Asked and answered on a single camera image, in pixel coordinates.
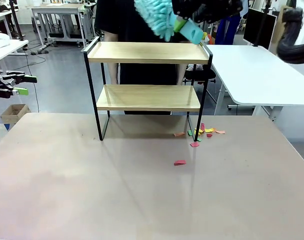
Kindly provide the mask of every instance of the floor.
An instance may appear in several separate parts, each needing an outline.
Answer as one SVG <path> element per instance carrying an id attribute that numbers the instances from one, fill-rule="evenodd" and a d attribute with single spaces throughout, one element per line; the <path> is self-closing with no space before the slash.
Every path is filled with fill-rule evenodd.
<path id="1" fill-rule="evenodd" d="M 22 26 L 21 31 L 25 34 L 25 39 L 29 40 L 28 47 L 32 51 L 36 51 L 40 44 L 37 34 L 33 32 L 32 26 Z M 242 35 L 236 35 L 234 44 L 245 45 L 242 40 Z M 38 83 L 35 84 L 35 89 L 32 83 L 22 83 L 19 85 L 21 88 L 29 90 L 28 96 L 15 96 L 10 99 L 0 98 L 0 115 L 11 104 L 18 104 L 22 101 L 27 104 L 32 112 L 39 111 L 42 113 L 79 113 L 91 114 L 93 113 L 91 94 L 87 78 L 87 72 L 84 63 L 84 57 L 81 53 L 81 48 L 78 48 L 75 43 L 58 44 L 58 47 L 48 47 L 48 54 L 30 55 L 30 50 L 27 58 L 25 56 L 7 56 L 5 58 L 6 65 L 9 70 L 20 69 L 26 74 L 31 74 L 37 77 Z M 101 68 L 99 63 L 91 65 L 91 72 L 96 97 L 99 96 L 103 88 L 103 81 L 101 75 Z M 109 83 L 109 71 L 105 66 L 105 73 L 107 75 L 107 82 Z M 216 83 L 209 82 L 208 91 L 217 99 L 221 87 L 221 80 L 217 77 Z M 195 91 L 199 98 L 203 91 L 203 86 L 194 84 Z M 224 106 L 234 104 L 230 97 L 225 97 Z M 210 98 L 209 94 L 206 95 L 205 104 L 203 109 L 204 115 L 213 115 L 216 103 Z M 114 114 L 123 114 L 121 111 L 112 112 Z M 228 110 L 223 107 L 220 115 L 251 115 L 251 109 L 232 109 Z M 1 128 L 0 119 L 0 139 L 6 131 Z M 304 157 L 304 143 L 296 143 L 295 147 Z"/>

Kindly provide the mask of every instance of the black shirt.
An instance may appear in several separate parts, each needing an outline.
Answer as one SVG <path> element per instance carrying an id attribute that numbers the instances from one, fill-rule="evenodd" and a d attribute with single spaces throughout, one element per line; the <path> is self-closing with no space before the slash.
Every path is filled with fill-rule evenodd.
<path id="1" fill-rule="evenodd" d="M 118 34 L 120 42 L 163 43 L 134 7 L 134 0 L 97 0 L 96 29 Z M 177 42 L 174 36 L 171 41 Z M 177 84 L 175 64 L 121 63 L 120 84 Z"/>

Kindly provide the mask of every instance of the black computer monitor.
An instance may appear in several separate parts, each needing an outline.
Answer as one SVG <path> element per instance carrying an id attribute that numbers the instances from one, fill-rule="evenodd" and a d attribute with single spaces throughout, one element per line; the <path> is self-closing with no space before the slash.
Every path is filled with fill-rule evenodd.
<path id="1" fill-rule="evenodd" d="M 248 9 L 245 32 L 243 37 L 244 40 L 248 41 L 251 44 L 254 44 L 256 42 L 263 15 L 264 15 L 263 12 L 254 10 L 252 8 Z M 272 34 L 274 31 L 274 27 L 276 25 L 276 20 L 277 20 L 276 16 L 267 14 L 263 25 L 263 29 L 261 31 L 258 45 L 266 48 L 267 50 L 269 49 L 270 46 Z"/>

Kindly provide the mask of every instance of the person in black clothing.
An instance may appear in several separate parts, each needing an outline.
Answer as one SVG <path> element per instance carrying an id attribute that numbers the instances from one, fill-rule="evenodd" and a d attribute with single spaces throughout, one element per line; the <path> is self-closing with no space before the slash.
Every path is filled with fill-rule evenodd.
<path id="1" fill-rule="evenodd" d="M 104 31 L 106 42 L 164 43 L 154 35 L 134 7 L 134 0 L 97 0 L 95 29 Z M 184 41 L 177 33 L 171 42 Z M 181 85 L 185 64 L 121 63 L 120 82 L 118 64 L 109 63 L 111 84 Z M 169 112 L 126 112 L 126 114 L 170 114 Z"/>

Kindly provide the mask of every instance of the shelf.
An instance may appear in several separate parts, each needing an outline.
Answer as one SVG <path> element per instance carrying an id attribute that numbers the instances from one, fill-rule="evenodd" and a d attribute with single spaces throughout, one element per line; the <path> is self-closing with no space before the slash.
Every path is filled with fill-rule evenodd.
<path id="1" fill-rule="evenodd" d="M 198 112 L 200 102 L 192 86 L 104 85 L 98 110 Z"/>
<path id="2" fill-rule="evenodd" d="M 208 64 L 200 45 L 160 42 L 98 42 L 88 54 L 89 62 L 138 64 Z"/>

